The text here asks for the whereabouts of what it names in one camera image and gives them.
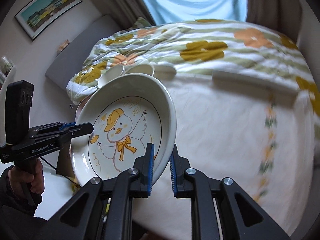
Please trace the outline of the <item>person's left hand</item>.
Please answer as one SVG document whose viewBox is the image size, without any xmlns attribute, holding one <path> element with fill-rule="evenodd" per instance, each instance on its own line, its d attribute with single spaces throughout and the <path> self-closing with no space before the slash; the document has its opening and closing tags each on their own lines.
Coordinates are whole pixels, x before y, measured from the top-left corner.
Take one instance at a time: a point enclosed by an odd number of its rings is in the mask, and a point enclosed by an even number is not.
<svg viewBox="0 0 320 240">
<path fill-rule="evenodd" d="M 15 166 L 8 172 L 10 186 L 13 192 L 24 197 L 22 184 L 31 183 L 31 192 L 38 195 L 44 192 L 44 176 L 43 176 L 43 165 L 37 159 L 35 166 L 35 175 L 29 174 L 28 172 L 19 171 Z"/>
</svg>

